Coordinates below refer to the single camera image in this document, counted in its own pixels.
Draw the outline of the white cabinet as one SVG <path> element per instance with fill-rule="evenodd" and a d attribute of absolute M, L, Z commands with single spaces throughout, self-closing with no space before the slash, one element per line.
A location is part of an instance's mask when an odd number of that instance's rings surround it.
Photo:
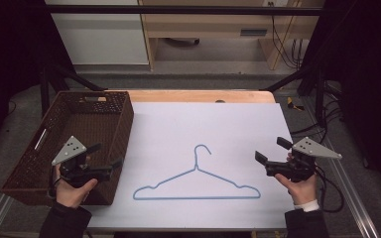
<path fill-rule="evenodd" d="M 74 65 L 148 64 L 139 14 L 53 14 Z"/>

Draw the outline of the person's right hand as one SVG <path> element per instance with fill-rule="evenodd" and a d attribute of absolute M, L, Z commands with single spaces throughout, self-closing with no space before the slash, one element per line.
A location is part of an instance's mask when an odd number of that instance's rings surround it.
<path fill-rule="evenodd" d="M 299 182 L 293 182 L 281 174 L 275 174 L 274 178 L 288 190 L 294 205 L 307 204 L 317 199 L 316 175 Z"/>

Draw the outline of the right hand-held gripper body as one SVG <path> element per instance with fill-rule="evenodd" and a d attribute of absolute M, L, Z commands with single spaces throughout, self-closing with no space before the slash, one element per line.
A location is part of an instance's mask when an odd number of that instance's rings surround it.
<path fill-rule="evenodd" d="M 293 182 L 307 180 L 315 173 L 317 158 L 336 160 L 342 158 L 342 154 L 313 141 L 309 137 L 305 137 L 296 144 L 293 144 L 290 151 L 293 158 L 287 162 L 272 162 L 268 160 L 265 166 L 268 177 L 281 174 Z"/>

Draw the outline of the black metal frame bar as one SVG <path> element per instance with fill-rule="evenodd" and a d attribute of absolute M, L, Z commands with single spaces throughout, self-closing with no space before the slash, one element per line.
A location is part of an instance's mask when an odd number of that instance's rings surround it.
<path fill-rule="evenodd" d="M 320 16 L 323 8 L 228 7 L 228 6 L 133 6 L 133 5 L 46 5 L 61 14 L 186 14 L 186 15 L 273 15 Z"/>

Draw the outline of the blue wire clothes hanger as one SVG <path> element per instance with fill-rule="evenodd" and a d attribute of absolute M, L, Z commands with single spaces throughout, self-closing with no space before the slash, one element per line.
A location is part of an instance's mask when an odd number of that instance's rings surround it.
<path fill-rule="evenodd" d="M 259 199 L 260 190 L 250 184 L 239 184 L 232 179 L 204 170 L 199 162 L 200 152 L 211 155 L 207 145 L 193 148 L 193 166 L 169 178 L 135 189 L 134 200 L 222 200 Z"/>

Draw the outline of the yellow black tool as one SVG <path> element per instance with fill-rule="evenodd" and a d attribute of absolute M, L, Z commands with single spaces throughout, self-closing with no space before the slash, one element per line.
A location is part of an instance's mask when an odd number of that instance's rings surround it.
<path fill-rule="evenodd" d="M 298 111 L 305 111 L 305 107 L 302 105 L 296 105 L 292 99 L 292 97 L 287 97 L 287 106 L 290 109 L 295 109 Z"/>

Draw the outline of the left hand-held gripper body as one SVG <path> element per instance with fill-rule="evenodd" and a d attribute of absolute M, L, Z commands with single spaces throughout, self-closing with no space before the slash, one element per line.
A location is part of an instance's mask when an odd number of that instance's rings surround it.
<path fill-rule="evenodd" d="M 113 169 L 111 166 L 92 167 L 87 162 L 86 147 L 75 136 L 70 136 L 52 160 L 52 165 L 60 165 L 61 178 L 78 188 L 90 179 L 108 181 Z"/>

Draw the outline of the brown woven basket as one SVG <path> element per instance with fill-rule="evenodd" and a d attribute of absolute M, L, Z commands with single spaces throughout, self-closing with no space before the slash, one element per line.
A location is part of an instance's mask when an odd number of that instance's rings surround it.
<path fill-rule="evenodd" d="M 52 160 L 68 138 L 101 146 L 89 156 L 92 168 L 123 162 L 133 119 L 126 91 L 60 92 L 1 191 L 27 205 L 50 205 Z"/>

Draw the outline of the white table mat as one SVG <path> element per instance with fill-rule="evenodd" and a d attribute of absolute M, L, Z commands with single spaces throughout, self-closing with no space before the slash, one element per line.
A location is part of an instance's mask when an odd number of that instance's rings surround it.
<path fill-rule="evenodd" d="M 255 152 L 284 161 L 278 137 L 289 130 L 277 103 L 134 103 L 134 122 L 115 199 L 91 207 L 90 227 L 101 230 L 261 230 L 282 228 L 293 203 L 266 175 Z M 204 170 L 250 184 L 259 199 L 134 200 L 136 188 L 193 166 L 193 148 Z"/>

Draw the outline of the person's left hand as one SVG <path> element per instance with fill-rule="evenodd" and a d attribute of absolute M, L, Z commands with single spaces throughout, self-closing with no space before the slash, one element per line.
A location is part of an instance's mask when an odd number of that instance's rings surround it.
<path fill-rule="evenodd" d="M 56 165 L 56 176 L 56 202 L 68 208 L 78 208 L 98 183 L 97 179 L 92 178 L 83 186 L 75 188 L 61 178 L 60 165 Z"/>

